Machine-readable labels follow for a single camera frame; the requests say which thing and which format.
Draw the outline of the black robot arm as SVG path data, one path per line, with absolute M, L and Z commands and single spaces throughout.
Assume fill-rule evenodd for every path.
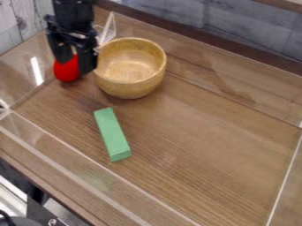
M 97 68 L 98 32 L 94 29 L 95 0 L 53 0 L 55 14 L 47 14 L 46 36 L 55 60 L 65 64 L 78 55 L 78 70 L 86 76 Z

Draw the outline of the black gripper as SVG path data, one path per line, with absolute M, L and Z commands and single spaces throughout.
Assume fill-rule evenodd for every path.
M 58 63 L 73 59 L 71 45 L 77 46 L 78 67 L 86 76 L 97 68 L 98 32 L 94 29 L 93 14 L 47 14 L 47 40 Z

